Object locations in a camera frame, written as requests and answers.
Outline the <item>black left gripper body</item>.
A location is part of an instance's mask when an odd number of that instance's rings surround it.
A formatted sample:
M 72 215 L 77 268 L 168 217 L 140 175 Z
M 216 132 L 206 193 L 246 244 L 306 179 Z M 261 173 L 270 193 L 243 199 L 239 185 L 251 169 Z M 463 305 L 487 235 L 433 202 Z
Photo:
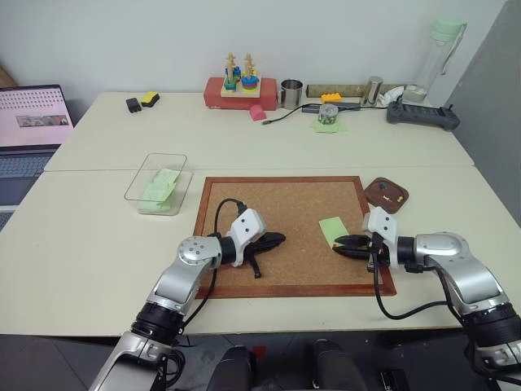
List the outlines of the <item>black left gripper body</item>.
M 257 253 L 269 251 L 269 235 L 262 235 L 257 241 L 250 243 L 243 252 L 243 260 L 250 261 Z

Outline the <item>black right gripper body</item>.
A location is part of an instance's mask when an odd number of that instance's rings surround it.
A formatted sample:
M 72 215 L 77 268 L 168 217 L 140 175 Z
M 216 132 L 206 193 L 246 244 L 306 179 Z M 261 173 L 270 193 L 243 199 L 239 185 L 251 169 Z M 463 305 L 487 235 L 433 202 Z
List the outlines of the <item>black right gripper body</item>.
M 376 273 L 379 271 L 379 266 L 385 264 L 385 245 L 383 244 L 383 237 L 376 232 L 372 233 L 368 249 L 370 254 L 368 271 Z

